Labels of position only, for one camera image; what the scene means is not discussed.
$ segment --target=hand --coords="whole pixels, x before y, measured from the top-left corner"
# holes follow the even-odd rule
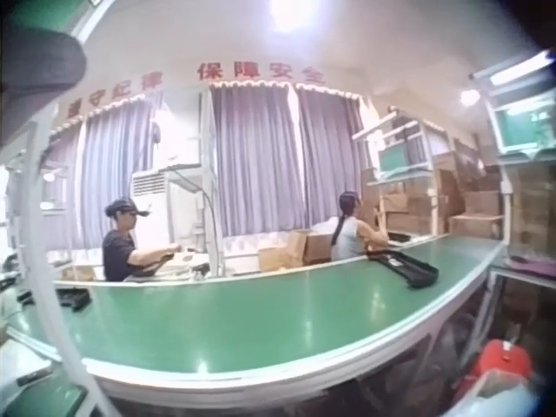
[[[178,252],[182,252],[182,245],[179,243],[172,243],[168,246],[168,253],[169,254],[177,254]]]

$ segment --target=worker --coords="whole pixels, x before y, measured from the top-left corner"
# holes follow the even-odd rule
[[[332,261],[364,255],[368,248],[387,247],[388,232],[380,216],[378,216],[378,231],[357,218],[361,209],[361,200],[357,193],[351,191],[342,193],[339,204],[341,216],[332,235]]]
[[[139,211],[129,198],[112,202],[105,210],[107,217],[114,221],[103,241],[103,266],[106,281],[124,281],[129,276],[149,276],[174,254],[181,251],[180,245],[165,248],[137,249],[130,231],[135,228],[137,216],[145,217],[148,211]]]

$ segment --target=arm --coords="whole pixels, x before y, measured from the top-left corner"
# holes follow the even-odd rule
[[[128,264],[135,267],[149,267],[160,262],[165,255],[173,254],[171,247],[157,249],[134,249],[128,255]]]
[[[368,224],[359,220],[357,222],[357,237],[365,242],[365,246],[388,246],[388,232],[379,221],[379,231],[373,230]]]

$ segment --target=ceiling light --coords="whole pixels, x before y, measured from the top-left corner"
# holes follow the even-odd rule
[[[56,179],[56,176],[51,172],[47,172],[46,174],[43,175],[43,179],[46,182],[54,182],[55,179]]]
[[[467,91],[462,91],[460,94],[460,101],[465,107],[471,107],[475,105],[480,100],[479,91],[476,89],[469,89]]]
[[[291,32],[307,26],[314,18],[315,0],[270,0],[270,12],[276,28]]]
[[[41,210],[52,210],[54,209],[53,202],[41,202]]]
[[[513,67],[497,72],[490,77],[490,82],[494,85],[509,83],[513,80],[521,78],[522,76],[526,76],[534,71],[545,68],[553,62],[554,58],[552,58],[548,51],[545,50],[535,55],[533,58],[529,58],[522,63],[514,65]]]

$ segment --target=dark hair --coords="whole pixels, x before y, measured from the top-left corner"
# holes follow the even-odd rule
[[[351,216],[354,215],[355,206],[359,202],[359,196],[357,193],[353,191],[344,191],[341,193],[340,198],[338,199],[338,204],[340,205],[341,216],[338,220],[338,226],[336,226],[336,230],[332,235],[332,246],[336,244],[338,240],[338,235],[341,232],[341,228],[344,226],[344,221]]]

